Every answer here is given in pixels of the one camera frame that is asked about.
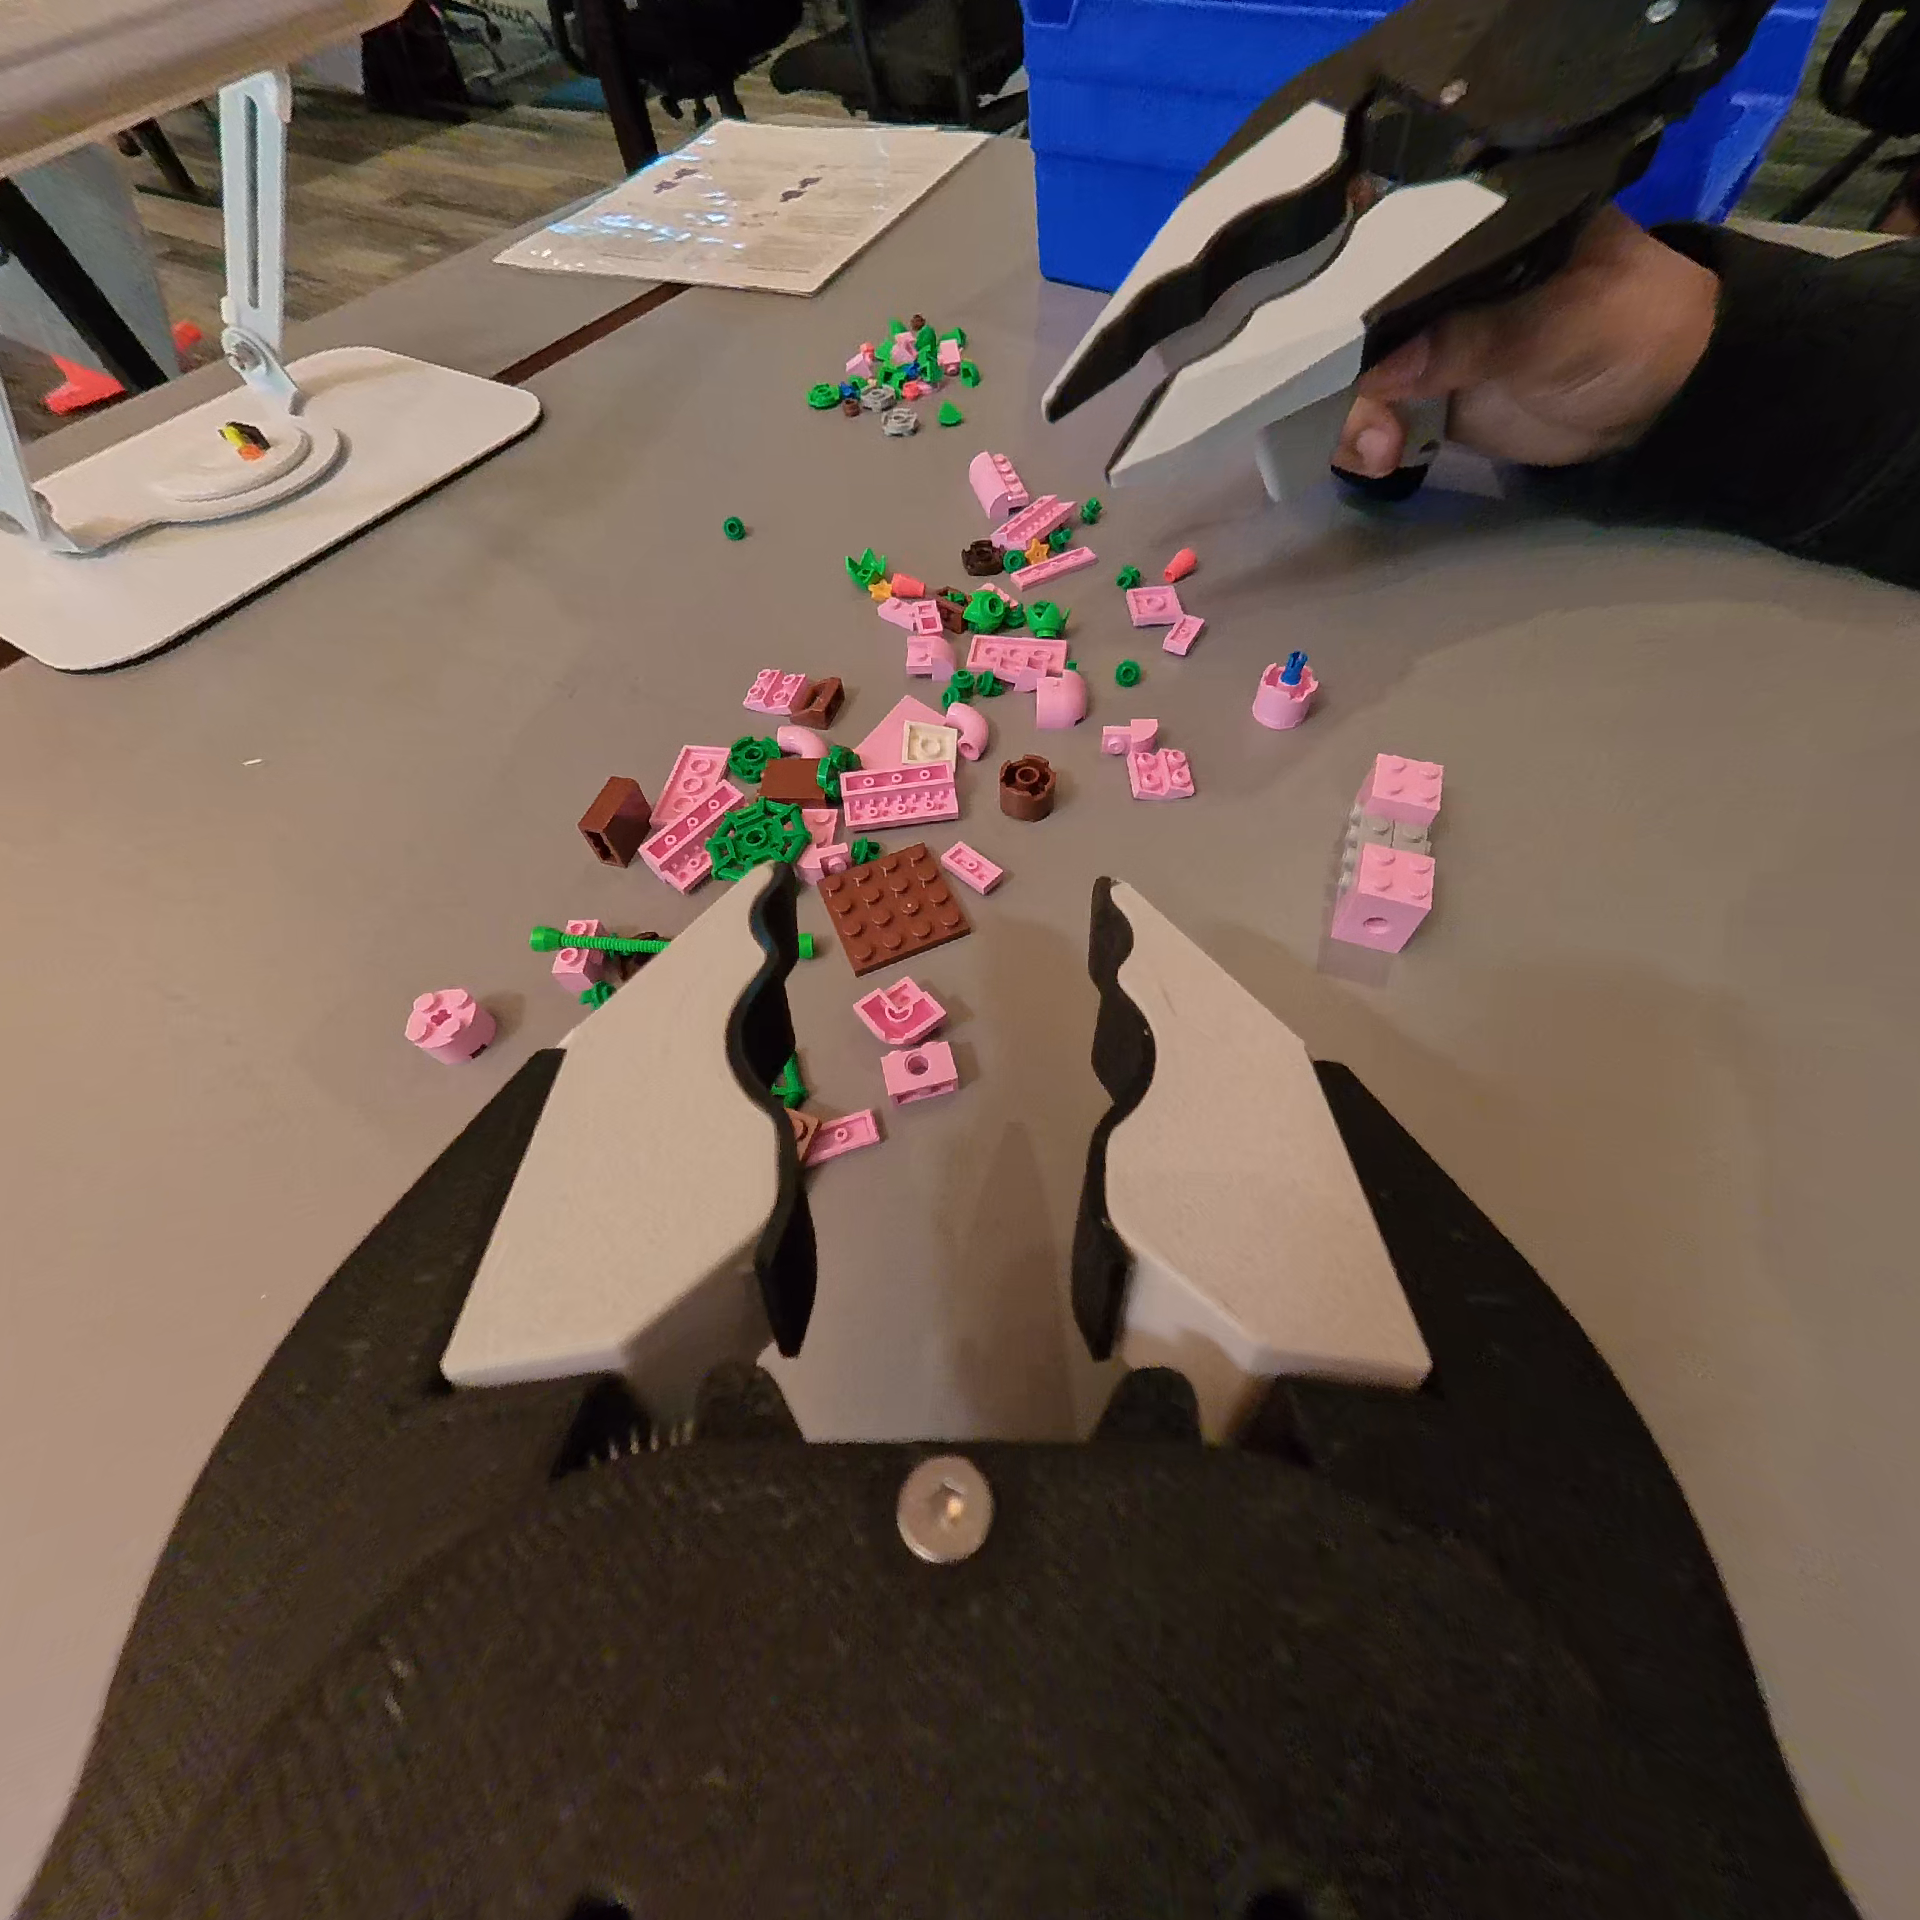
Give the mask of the green web piece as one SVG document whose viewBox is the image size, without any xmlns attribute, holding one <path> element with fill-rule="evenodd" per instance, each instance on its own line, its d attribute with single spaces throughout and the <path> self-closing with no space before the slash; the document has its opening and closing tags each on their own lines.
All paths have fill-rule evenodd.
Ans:
<svg viewBox="0 0 1920 1920">
<path fill-rule="evenodd" d="M 710 876 L 734 883 L 744 881 L 757 866 L 797 865 L 809 842 L 799 804 L 761 798 L 725 814 L 704 842 L 704 851 Z"/>
</svg>

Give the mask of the green ribbed rod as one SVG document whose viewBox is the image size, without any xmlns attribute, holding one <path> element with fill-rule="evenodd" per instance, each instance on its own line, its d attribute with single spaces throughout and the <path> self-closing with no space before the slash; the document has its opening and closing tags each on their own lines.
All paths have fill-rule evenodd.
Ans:
<svg viewBox="0 0 1920 1920">
<path fill-rule="evenodd" d="M 771 934 L 768 928 L 757 928 L 752 923 L 726 923 L 718 930 L 699 930 L 688 928 L 676 939 L 665 939 L 661 934 L 611 934 L 604 930 L 580 926 L 553 928 L 553 926 L 533 926 L 528 934 L 528 947 L 535 953 L 561 953 L 576 952 L 587 955 L 604 955 L 604 957 L 661 957 L 673 955 L 673 970 L 692 972 L 696 963 L 718 963 L 721 970 L 743 970 L 747 977 L 771 963 L 809 963 L 816 953 L 816 942 L 811 934 L 799 932 L 797 939 L 791 945 L 781 945 L 776 934 Z"/>
</svg>

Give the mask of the white board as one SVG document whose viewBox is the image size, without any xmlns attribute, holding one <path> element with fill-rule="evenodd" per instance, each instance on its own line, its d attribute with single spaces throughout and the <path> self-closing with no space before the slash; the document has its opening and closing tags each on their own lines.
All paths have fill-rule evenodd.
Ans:
<svg viewBox="0 0 1920 1920">
<path fill-rule="evenodd" d="M 222 355 L 232 392 L 51 472 L 3 405 L 5 642 L 88 674 L 150 657 L 533 433 L 540 398 L 376 347 L 287 362 L 293 66 L 400 3 L 5 4 L 5 249 L 52 296 L 71 253 L 16 180 L 216 89 Z M 265 429 L 243 464 L 224 421 Z"/>
</svg>

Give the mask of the printed instruction sheet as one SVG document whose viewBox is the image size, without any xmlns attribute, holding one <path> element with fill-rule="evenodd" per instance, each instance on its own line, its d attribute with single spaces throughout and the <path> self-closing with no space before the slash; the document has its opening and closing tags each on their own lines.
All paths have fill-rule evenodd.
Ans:
<svg viewBox="0 0 1920 1920">
<path fill-rule="evenodd" d="M 942 129 L 718 120 L 505 248 L 495 265 L 813 298 L 987 141 Z"/>
</svg>

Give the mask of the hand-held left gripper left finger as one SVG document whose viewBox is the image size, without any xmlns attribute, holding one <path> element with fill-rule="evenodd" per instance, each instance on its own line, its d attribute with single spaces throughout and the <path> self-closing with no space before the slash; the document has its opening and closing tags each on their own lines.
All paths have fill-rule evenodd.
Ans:
<svg viewBox="0 0 1920 1920">
<path fill-rule="evenodd" d="M 719 1361 L 799 1354 L 819 1257 L 773 1093 L 795 963 L 795 874 L 755 869 L 569 1036 L 445 1380 L 696 1388 Z"/>
</svg>

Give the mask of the heap of mixed tiny pieces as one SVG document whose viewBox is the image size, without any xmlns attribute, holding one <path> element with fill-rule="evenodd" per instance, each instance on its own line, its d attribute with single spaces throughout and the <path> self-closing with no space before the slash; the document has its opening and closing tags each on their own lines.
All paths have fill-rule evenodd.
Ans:
<svg viewBox="0 0 1920 1920">
<path fill-rule="evenodd" d="M 871 421 L 889 441 L 915 440 L 926 425 L 966 421 L 965 395 L 980 387 L 968 333 L 912 312 L 861 342 L 838 377 L 807 387 L 811 413 Z"/>
</svg>

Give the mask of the black office chair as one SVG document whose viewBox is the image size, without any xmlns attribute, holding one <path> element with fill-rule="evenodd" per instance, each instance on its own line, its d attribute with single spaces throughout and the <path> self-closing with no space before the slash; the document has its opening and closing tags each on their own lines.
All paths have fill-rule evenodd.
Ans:
<svg viewBox="0 0 1920 1920">
<path fill-rule="evenodd" d="M 632 104 L 659 99 L 662 110 L 704 126 L 716 113 L 743 120 L 736 85 L 791 41 L 801 3 L 619 3 L 611 4 L 619 70 Z"/>
<path fill-rule="evenodd" d="M 823 91 L 876 124 L 1007 132 L 1027 120 L 1020 3 L 845 4 L 847 18 L 771 62 L 779 93 Z"/>
</svg>

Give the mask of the pink toy brick assembly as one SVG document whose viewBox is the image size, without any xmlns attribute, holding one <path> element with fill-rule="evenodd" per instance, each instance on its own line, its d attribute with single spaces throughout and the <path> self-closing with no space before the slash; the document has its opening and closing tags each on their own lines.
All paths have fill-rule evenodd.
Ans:
<svg viewBox="0 0 1920 1920">
<path fill-rule="evenodd" d="M 1337 858 L 1331 939 L 1398 953 L 1433 910 L 1438 762 L 1381 752 L 1352 798 Z"/>
</svg>

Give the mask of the person's right hand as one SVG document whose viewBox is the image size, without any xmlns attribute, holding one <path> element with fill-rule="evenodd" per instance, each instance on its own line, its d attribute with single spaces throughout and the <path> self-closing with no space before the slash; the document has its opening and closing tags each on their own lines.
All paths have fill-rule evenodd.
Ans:
<svg viewBox="0 0 1920 1920">
<path fill-rule="evenodd" d="M 1452 312 L 1371 365 L 1332 464 L 1363 478 L 1400 468 L 1417 401 L 1443 401 L 1452 441 L 1494 462 L 1575 466 L 1628 448 L 1710 347 L 1719 288 L 1710 267 L 1604 209 L 1553 276 Z"/>
</svg>

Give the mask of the blue storage bin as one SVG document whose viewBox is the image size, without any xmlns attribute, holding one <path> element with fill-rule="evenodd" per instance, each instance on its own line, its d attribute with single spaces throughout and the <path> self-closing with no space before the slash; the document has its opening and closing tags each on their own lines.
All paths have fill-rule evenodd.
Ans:
<svg viewBox="0 0 1920 1920">
<path fill-rule="evenodd" d="M 1260 104 L 1371 30 L 1376 3 L 1024 4 L 1028 139 L 1046 282 L 1111 293 Z M 1621 209 L 1717 224 L 1791 107 L 1824 4 L 1771 4 L 1732 70 L 1664 132 Z"/>
</svg>

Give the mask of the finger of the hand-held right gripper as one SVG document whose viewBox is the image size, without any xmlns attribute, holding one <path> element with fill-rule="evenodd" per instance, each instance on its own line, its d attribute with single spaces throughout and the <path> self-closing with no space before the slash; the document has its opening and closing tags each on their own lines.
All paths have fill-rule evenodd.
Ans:
<svg viewBox="0 0 1920 1920">
<path fill-rule="evenodd" d="M 1053 377 L 1044 418 L 1068 418 L 1149 355 L 1183 371 L 1262 298 L 1316 272 L 1344 232 L 1351 178 L 1349 115 L 1285 113 L 1182 196 Z"/>
<path fill-rule="evenodd" d="M 1227 316 L 1160 350 L 1168 377 L 1109 462 L 1113 486 L 1205 478 L 1251 452 L 1267 490 L 1313 490 L 1352 402 L 1367 316 L 1453 242 L 1493 219 L 1504 194 L 1472 178 L 1392 190 L 1307 276 L 1262 269 L 1230 291 Z"/>
</svg>

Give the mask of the person's right forearm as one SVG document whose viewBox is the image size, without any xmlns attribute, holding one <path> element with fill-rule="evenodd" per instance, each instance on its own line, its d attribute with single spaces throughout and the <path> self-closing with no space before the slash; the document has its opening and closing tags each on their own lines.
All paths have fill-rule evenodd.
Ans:
<svg viewBox="0 0 1920 1920">
<path fill-rule="evenodd" d="M 1540 492 L 1915 588 L 1915 241 L 1820 256 L 1728 226 L 1652 235 L 1717 276 L 1710 347 L 1637 443 Z"/>
</svg>

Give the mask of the brown studded plate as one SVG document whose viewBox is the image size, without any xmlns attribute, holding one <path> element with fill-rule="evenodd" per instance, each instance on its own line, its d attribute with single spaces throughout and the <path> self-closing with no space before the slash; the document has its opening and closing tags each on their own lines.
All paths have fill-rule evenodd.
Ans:
<svg viewBox="0 0 1920 1920">
<path fill-rule="evenodd" d="M 972 932 L 965 906 L 926 844 L 823 876 L 816 893 L 855 977 L 902 968 Z"/>
</svg>

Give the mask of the pile of small toy bricks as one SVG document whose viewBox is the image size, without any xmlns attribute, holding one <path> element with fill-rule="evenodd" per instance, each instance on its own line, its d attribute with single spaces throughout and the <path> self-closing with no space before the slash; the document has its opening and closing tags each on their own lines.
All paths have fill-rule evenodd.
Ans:
<svg viewBox="0 0 1920 1920">
<path fill-rule="evenodd" d="M 1094 563 L 1079 532 L 1099 518 L 1099 500 L 1030 497 L 995 452 L 973 460 L 968 483 L 985 512 L 1000 514 L 996 532 L 965 550 L 972 588 L 929 590 L 889 569 L 871 548 L 847 561 L 855 586 L 905 635 L 905 673 L 942 681 L 939 706 L 902 698 L 861 742 L 847 747 L 821 732 L 838 710 L 844 689 L 836 680 L 761 669 L 744 706 L 779 718 L 779 732 L 737 737 L 725 750 L 681 750 L 662 803 L 653 806 L 653 827 L 635 856 L 648 874 L 678 893 L 712 881 L 704 842 L 725 814 L 765 798 L 805 809 L 811 842 L 791 869 L 816 890 L 823 876 L 889 852 L 873 838 L 878 833 L 919 833 L 957 821 L 960 766 L 985 762 L 992 745 L 982 701 L 1030 692 L 1044 732 L 1075 730 L 1086 721 L 1088 686 L 1068 642 L 1071 618 L 1041 588 Z M 899 764 L 907 718 L 957 730 L 960 760 L 950 774 L 945 768 Z M 977 893 L 1000 883 L 1000 870 L 966 844 L 950 844 L 936 860 Z"/>
</svg>

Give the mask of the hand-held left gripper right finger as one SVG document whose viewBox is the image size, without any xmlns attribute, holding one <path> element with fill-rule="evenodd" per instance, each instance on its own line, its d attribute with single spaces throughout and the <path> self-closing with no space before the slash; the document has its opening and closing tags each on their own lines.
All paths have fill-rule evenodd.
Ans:
<svg viewBox="0 0 1920 1920">
<path fill-rule="evenodd" d="M 1193 1389 L 1419 1388 L 1429 1348 L 1307 1048 L 1133 884 L 1094 881 L 1071 1317 Z"/>
</svg>

